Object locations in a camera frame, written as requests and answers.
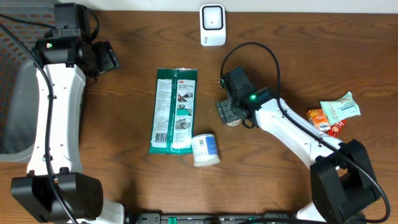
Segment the red snack wrapper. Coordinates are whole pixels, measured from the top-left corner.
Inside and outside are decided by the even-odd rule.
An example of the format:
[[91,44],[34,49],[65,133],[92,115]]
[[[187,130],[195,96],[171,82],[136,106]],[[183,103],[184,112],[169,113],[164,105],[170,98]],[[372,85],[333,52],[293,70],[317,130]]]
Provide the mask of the red snack wrapper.
[[332,137],[334,137],[334,138],[337,138],[338,135],[339,135],[340,132],[341,132],[342,127],[343,127],[345,124],[346,124],[346,120],[345,120],[345,119],[344,119],[344,120],[341,120],[341,121],[339,121],[339,122],[337,122],[337,123],[335,123],[335,124],[333,124],[333,125],[331,126],[330,130],[328,130],[327,134],[328,134],[329,136],[332,136]]

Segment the light green wipes packet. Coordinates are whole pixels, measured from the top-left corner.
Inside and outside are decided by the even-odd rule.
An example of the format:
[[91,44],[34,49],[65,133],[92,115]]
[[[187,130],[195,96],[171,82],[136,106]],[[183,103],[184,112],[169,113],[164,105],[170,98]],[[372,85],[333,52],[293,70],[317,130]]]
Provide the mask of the light green wipes packet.
[[346,118],[361,115],[360,108],[354,101],[350,91],[339,100],[321,101],[320,105],[330,125],[334,125]]

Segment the orange tissue pack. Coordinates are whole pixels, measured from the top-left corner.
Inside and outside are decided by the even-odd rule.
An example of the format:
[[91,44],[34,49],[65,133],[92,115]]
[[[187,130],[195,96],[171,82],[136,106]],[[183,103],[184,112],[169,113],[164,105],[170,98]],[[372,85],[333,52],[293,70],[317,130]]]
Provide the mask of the orange tissue pack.
[[318,130],[327,132],[331,129],[328,118],[322,109],[309,110],[306,112],[309,122]]

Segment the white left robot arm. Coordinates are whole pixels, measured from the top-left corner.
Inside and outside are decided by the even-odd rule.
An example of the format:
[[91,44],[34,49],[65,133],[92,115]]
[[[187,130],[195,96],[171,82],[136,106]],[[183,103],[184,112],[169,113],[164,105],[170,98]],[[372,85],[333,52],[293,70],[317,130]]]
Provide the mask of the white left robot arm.
[[128,223],[124,205],[104,197],[101,182],[83,173],[78,145],[88,77],[119,67],[109,42],[51,37],[36,42],[39,105],[34,149],[11,194],[40,223]]

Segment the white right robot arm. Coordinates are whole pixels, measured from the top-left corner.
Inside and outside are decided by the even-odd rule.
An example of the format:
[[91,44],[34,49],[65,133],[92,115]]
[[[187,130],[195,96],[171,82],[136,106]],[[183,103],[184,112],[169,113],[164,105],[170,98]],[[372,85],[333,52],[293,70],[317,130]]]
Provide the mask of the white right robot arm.
[[296,222],[366,221],[359,213],[383,193],[359,141],[343,142],[317,130],[268,88],[229,89],[227,94],[216,103],[223,124],[250,121],[250,128],[272,134],[308,167],[312,201],[296,213]]

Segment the large green 3M package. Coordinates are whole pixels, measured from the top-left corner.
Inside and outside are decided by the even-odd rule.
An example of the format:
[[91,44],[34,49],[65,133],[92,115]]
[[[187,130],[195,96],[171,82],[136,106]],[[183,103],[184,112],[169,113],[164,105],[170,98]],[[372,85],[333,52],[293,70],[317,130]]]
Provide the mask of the large green 3M package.
[[198,71],[158,68],[151,154],[191,154]]

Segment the green lid jar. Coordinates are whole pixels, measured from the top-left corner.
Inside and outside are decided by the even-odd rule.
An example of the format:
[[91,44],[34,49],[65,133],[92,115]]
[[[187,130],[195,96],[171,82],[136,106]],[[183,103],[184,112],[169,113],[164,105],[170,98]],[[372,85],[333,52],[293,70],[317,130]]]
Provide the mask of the green lid jar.
[[234,127],[234,126],[239,126],[241,123],[242,123],[242,120],[238,119],[238,120],[235,120],[235,121],[227,123],[227,125],[231,126],[231,127]]

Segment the white lid blue jar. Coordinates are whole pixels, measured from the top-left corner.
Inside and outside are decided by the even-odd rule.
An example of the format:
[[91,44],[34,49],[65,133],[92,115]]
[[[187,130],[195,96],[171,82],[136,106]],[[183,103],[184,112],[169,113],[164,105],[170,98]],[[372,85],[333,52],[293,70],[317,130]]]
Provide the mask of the white lid blue jar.
[[216,139],[213,134],[201,134],[192,138],[195,167],[213,166],[220,162]]

